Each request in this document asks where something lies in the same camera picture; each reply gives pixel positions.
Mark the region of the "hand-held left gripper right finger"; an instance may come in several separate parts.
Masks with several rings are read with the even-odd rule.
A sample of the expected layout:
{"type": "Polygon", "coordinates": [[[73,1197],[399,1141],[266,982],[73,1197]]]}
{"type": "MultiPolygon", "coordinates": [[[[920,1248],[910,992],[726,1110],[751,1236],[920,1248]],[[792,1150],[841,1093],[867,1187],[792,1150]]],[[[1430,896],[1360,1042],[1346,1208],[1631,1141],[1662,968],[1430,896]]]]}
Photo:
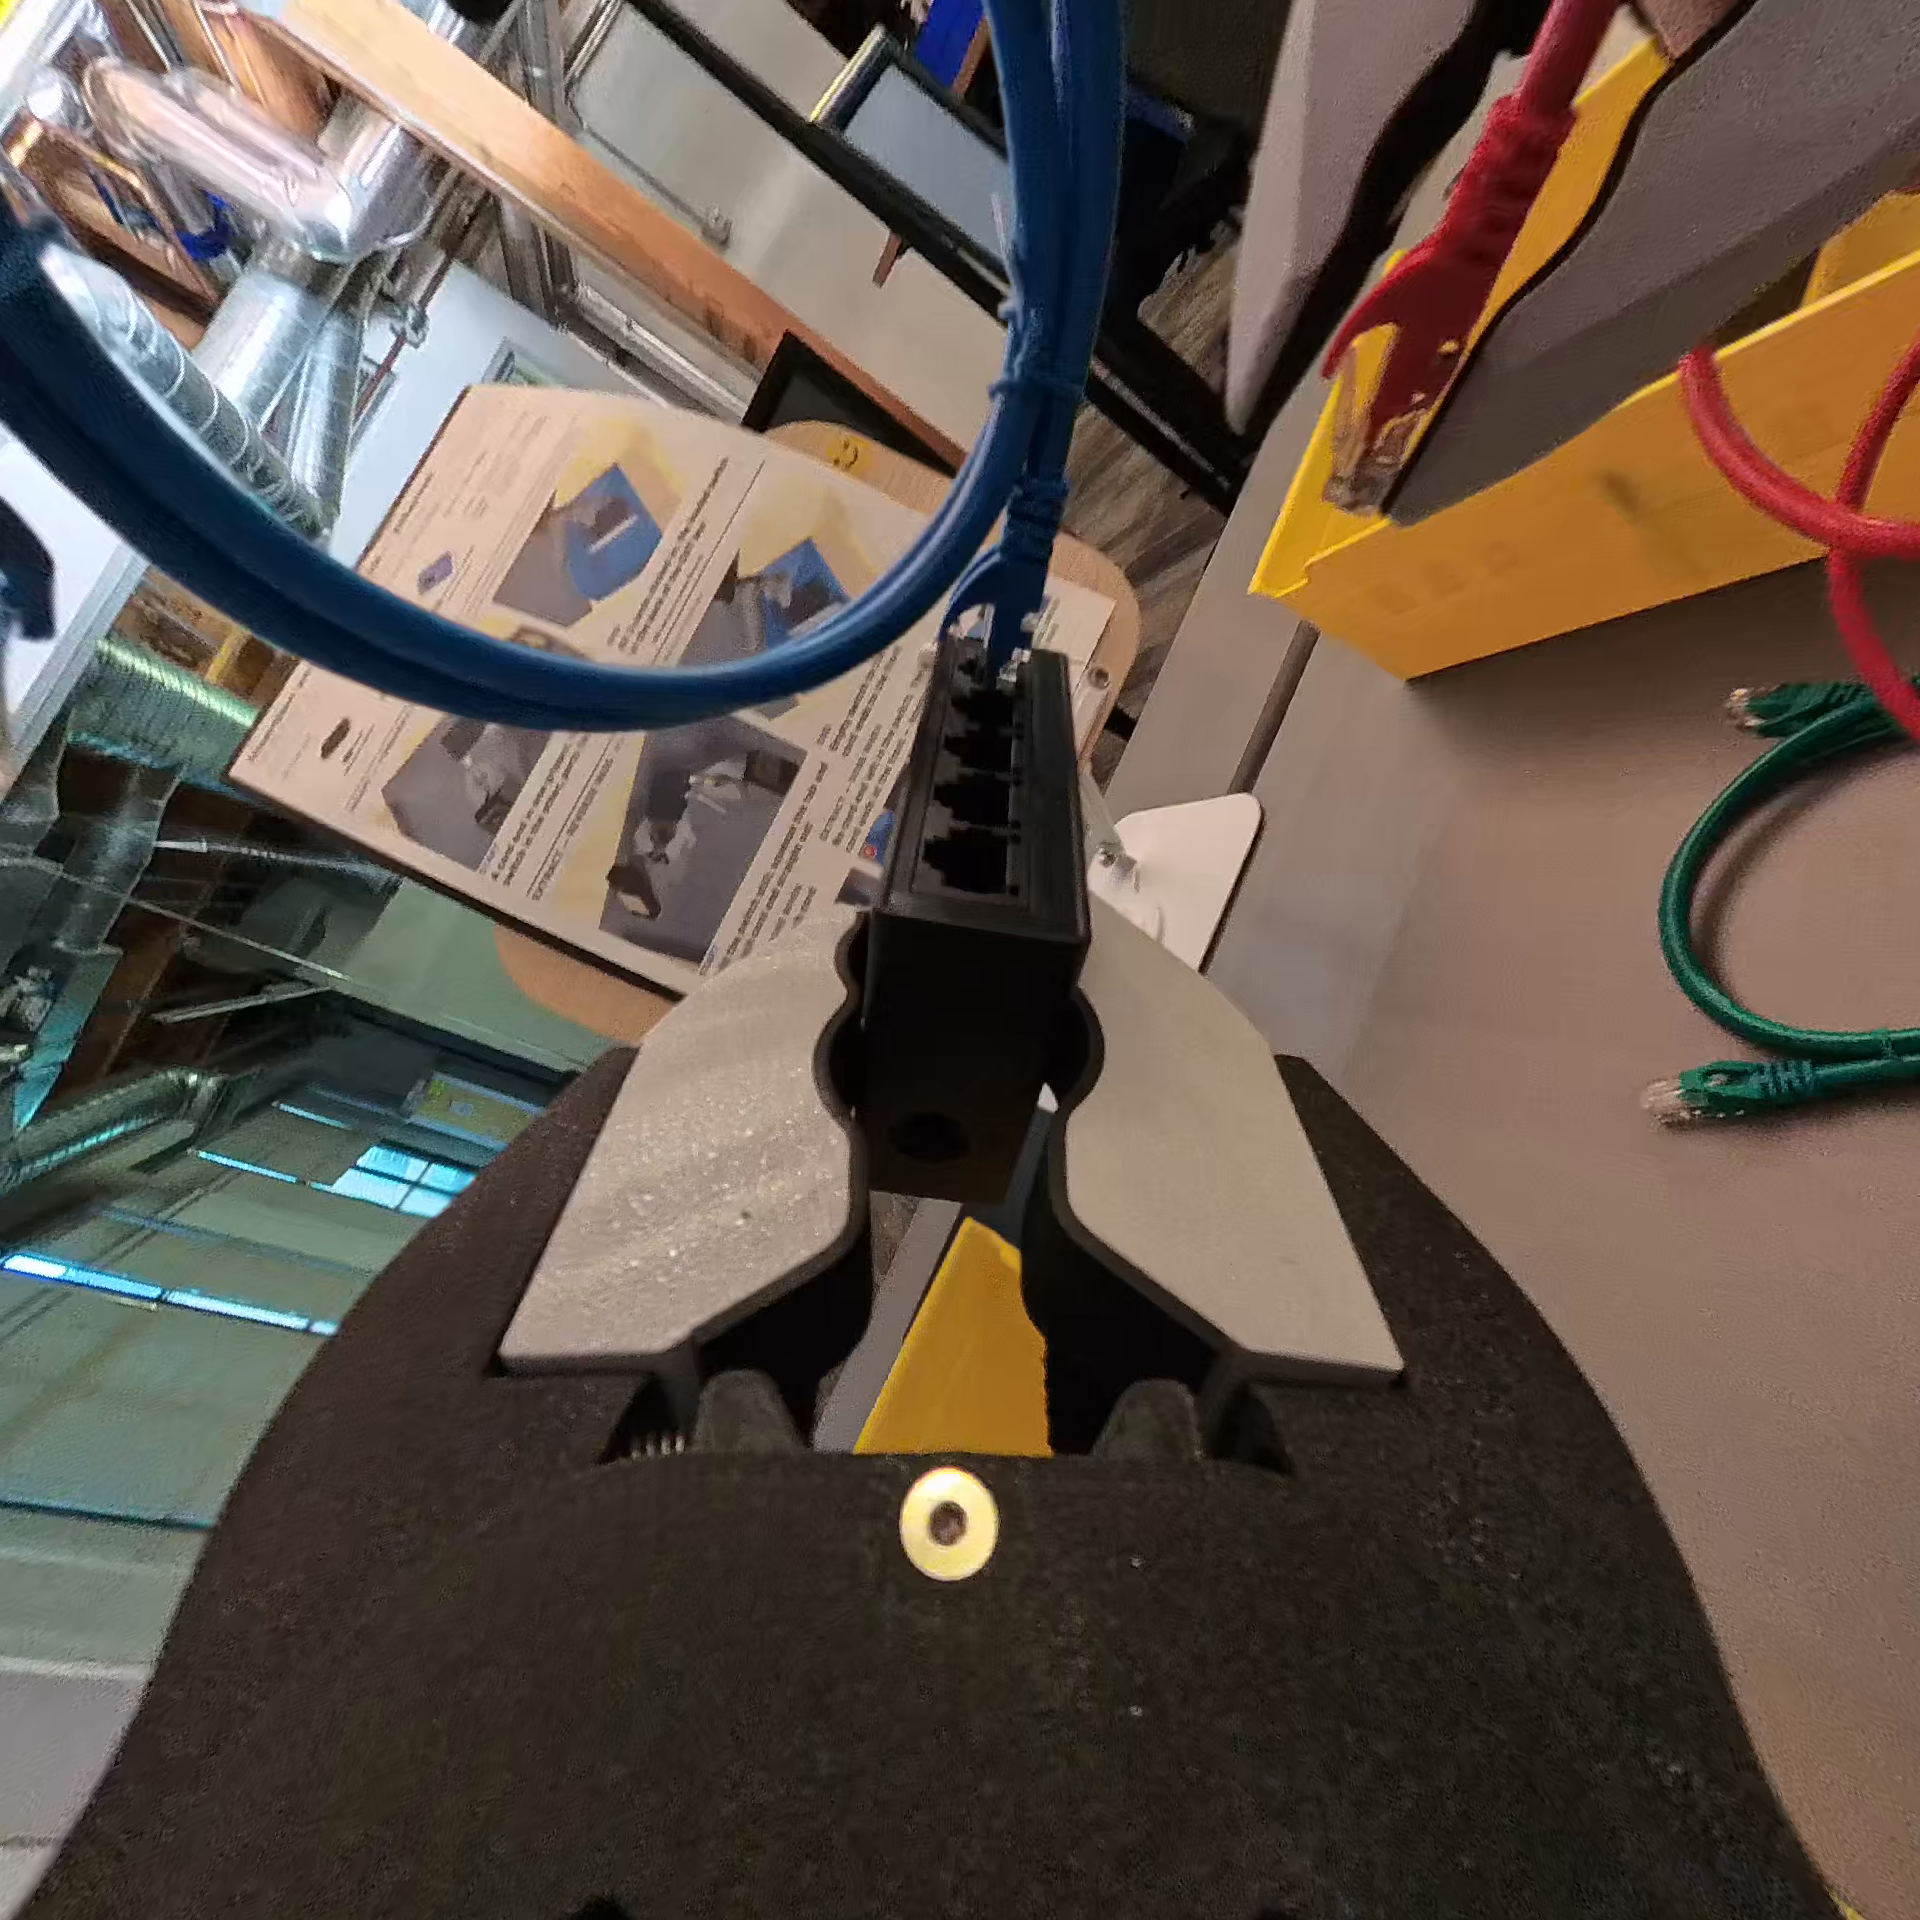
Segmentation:
{"type": "Polygon", "coordinates": [[[1402,1378],[1277,1058],[1203,976],[1094,937],[1053,1094],[1024,1208],[1048,1452],[1091,1452],[1147,1382],[1221,1442],[1254,1387],[1402,1378]]]}

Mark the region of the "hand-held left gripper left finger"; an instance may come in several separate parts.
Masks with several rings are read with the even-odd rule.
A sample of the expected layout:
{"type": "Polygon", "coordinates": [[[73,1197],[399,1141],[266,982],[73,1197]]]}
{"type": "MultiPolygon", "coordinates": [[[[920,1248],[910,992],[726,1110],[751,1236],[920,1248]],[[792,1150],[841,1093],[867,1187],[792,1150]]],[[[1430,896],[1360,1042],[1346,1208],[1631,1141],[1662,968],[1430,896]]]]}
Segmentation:
{"type": "Polygon", "coordinates": [[[833,1083],[861,916],[733,962],[637,1048],[497,1347],[504,1376],[625,1378],[691,1434],[754,1376],[799,1452],[873,1314],[867,1150],[833,1083]]]}

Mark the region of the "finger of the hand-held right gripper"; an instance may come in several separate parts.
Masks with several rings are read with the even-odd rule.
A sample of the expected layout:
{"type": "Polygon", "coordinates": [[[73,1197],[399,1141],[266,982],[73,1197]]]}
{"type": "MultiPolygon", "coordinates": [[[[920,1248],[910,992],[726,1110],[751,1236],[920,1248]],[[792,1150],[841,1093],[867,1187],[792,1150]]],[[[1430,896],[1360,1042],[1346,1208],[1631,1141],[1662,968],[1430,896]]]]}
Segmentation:
{"type": "Polygon", "coordinates": [[[1423,521],[1595,425],[1914,178],[1917,5],[1734,5],[1627,118],[1495,313],[1383,514],[1423,521]]]}
{"type": "Polygon", "coordinates": [[[1546,2],[1288,6],[1239,229],[1233,432],[1257,442],[1322,362],[1413,189],[1544,14],[1546,2]]]}

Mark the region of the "black ethernet switch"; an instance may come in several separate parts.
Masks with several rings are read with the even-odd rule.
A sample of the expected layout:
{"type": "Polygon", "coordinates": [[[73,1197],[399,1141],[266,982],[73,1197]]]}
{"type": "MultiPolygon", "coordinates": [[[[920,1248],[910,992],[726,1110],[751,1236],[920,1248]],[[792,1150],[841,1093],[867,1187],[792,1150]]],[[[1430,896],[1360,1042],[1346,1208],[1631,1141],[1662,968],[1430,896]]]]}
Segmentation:
{"type": "Polygon", "coordinates": [[[854,1122],[871,1184],[995,1202],[1089,949],[1070,665],[945,635],[854,937],[854,1122]]]}

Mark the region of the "yellow plastic bin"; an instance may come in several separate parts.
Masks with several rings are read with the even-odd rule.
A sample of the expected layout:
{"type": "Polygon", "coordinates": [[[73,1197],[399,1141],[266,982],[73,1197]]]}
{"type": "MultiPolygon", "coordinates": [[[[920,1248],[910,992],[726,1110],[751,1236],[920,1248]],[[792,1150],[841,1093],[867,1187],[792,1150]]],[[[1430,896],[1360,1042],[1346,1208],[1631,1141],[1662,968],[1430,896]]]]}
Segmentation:
{"type": "Polygon", "coordinates": [[[1019,1250],[966,1217],[853,1445],[856,1456],[1048,1456],[1045,1339],[1019,1250]]]}
{"type": "Polygon", "coordinates": [[[1399,682],[1811,561],[1869,389],[1914,333],[1913,178],[1566,446],[1429,520],[1384,516],[1466,355],[1569,241],[1683,56],[1647,41],[1571,90],[1597,14],[1546,9],[1430,229],[1336,324],[1247,585],[1399,682]]]}

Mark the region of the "instruction poster on wooden board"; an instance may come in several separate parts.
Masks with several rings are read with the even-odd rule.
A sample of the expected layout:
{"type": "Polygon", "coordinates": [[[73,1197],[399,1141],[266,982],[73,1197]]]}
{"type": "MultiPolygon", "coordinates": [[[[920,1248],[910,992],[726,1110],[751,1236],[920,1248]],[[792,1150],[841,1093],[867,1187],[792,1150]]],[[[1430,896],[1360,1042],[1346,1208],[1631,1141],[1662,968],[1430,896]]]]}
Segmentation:
{"type": "MultiPolygon", "coordinates": [[[[355,569],[565,665],[775,660],[877,582],[933,468],[815,422],[763,436],[656,400],[481,382],[355,569]]],[[[650,734],[448,715],[302,665],[231,781],[649,992],[864,905],[936,619],[845,676],[650,734]]]]}

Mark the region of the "black framed display panel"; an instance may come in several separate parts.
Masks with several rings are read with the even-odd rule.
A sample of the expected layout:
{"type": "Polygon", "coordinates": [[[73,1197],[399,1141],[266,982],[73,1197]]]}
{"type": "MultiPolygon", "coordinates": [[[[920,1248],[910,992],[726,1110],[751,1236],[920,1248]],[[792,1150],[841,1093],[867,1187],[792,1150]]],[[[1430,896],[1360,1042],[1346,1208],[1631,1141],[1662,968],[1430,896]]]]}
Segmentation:
{"type": "Polygon", "coordinates": [[[808,112],[949,236],[959,259],[1003,277],[1014,186],[1001,137],[883,27],[873,27],[808,112]]]}

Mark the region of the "black flat monitor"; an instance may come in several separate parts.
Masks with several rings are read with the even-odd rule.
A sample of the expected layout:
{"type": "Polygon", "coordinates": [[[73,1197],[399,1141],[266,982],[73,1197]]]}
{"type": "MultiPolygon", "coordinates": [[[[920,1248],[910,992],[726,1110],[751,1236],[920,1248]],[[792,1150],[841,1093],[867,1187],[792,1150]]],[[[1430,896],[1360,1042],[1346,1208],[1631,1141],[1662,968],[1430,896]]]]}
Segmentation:
{"type": "Polygon", "coordinates": [[[871,390],[807,339],[787,329],[768,356],[741,425],[760,435],[782,425],[833,425],[952,477],[966,451],[897,395],[871,390]]]}

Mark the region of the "wooden support post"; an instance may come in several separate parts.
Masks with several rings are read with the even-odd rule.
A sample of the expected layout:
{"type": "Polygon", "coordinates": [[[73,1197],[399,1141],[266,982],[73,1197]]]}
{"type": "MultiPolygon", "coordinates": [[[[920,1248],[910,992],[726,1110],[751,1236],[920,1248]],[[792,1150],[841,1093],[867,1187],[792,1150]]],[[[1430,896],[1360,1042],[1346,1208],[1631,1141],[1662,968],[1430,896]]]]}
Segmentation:
{"type": "Polygon", "coordinates": [[[768,370],[785,339],[951,468],[965,449],[839,353],[480,62],[395,2],[263,2],[242,12],[407,129],[543,233],[657,300],[736,362],[768,370]]]}

